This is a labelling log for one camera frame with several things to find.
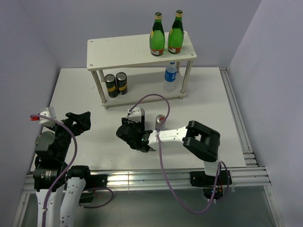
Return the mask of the blue silver can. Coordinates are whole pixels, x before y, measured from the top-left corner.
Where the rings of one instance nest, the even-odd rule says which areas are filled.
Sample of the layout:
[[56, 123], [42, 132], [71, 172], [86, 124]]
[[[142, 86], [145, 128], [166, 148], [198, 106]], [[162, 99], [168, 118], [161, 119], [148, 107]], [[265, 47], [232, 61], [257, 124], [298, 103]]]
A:
[[164, 115], [162, 114], [157, 115], [155, 121], [155, 130], [164, 131], [166, 129], [165, 122], [166, 122], [166, 117]]

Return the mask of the water bottle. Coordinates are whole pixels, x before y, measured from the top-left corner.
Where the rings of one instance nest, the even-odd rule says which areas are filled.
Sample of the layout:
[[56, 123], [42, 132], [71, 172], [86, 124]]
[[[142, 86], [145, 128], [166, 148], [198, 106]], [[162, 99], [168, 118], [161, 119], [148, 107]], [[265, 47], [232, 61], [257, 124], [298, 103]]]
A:
[[175, 88], [177, 78], [177, 65], [175, 62], [170, 62], [169, 65], [165, 69], [164, 74], [164, 89], [167, 92], [172, 92]]

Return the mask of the green glass bottle front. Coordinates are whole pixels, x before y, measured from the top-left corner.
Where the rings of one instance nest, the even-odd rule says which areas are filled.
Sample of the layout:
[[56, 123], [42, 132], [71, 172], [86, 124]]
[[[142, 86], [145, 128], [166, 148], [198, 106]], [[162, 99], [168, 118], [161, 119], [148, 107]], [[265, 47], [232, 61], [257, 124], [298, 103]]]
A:
[[165, 34], [162, 26], [162, 14], [155, 13], [155, 20], [149, 38], [150, 52], [154, 56], [161, 56], [165, 48]]

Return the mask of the green glass bottle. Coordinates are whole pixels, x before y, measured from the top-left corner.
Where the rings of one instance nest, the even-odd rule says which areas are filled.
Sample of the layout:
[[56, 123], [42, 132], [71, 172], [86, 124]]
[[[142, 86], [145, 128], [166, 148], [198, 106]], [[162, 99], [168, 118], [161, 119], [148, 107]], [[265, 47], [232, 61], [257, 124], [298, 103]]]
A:
[[175, 20], [169, 32], [168, 51], [172, 54], [180, 53], [183, 45], [184, 30], [183, 30], [182, 16], [183, 16], [183, 11], [177, 10]]
[[155, 13], [155, 20], [149, 38], [150, 52], [154, 56], [161, 56], [165, 48], [165, 34], [162, 26], [162, 14]]

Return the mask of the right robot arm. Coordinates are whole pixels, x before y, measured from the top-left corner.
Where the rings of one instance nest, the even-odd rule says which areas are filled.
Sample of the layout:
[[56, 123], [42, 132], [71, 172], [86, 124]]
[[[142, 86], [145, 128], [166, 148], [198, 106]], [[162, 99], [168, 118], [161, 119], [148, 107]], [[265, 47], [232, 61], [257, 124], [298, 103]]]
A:
[[144, 120], [134, 122], [123, 118], [116, 135], [131, 149], [145, 153], [164, 148], [184, 147], [204, 162], [205, 180], [209, 184], [216, 184], [222, 177], [221, 172], [217, 169], [221, 135], [218, 131], [197, 121], [189, 121], [187, 126], [173, 130], [146, 131]]

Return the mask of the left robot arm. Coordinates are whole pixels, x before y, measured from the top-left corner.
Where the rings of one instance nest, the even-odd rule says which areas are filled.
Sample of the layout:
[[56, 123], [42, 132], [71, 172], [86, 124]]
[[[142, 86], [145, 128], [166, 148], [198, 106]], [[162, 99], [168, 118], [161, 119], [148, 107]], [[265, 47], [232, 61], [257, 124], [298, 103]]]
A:
[[37, 136], [35, 143], [34, 189], [37, 196], [39, 227], [72, 227], [75, 212], [84, 189], [92, 185], [88, 166], [65, 162], [70, 144], [76, 136], [90, 130], [90, 112], [67, 113], [57, 121], [54, 109], [47, 107], [31, 115], [32, 121], [48, 128]]

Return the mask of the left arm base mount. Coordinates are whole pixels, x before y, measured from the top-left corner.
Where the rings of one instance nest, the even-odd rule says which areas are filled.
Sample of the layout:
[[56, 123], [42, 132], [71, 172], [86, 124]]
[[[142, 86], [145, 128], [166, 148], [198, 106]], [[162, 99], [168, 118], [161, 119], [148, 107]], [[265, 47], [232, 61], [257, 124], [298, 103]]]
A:
[[[106, 174], [101, 174], [101, 175], [91, 175], [89, 183], [86, 184], [85, 190], [89, 188], [97, 188], [97, 187], [102, 187], [105, 188], [107, 186], [107, 177], [108, 175]], [[84, 203], [91, 203], [95, 197], [95, 191], [83, 191], [79, 203], [84, 204]]]

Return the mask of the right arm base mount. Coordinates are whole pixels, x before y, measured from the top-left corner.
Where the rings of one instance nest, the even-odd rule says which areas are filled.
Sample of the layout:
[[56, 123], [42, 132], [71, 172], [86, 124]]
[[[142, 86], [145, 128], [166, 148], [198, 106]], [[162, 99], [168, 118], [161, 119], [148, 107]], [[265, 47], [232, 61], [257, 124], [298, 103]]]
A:
[[[208, 176], [204, 171], [190, 172], [190, 183], [193, 187], [203, 188], [204, 196], [209, 200], [211, 199], [214, 187], [214, 176]], [[221, 170], [214, 191], [214, 200], [219, 200], [224, 195], [224, 186], [229, 187], [232, 184], [232, 178], [229, 170]]]

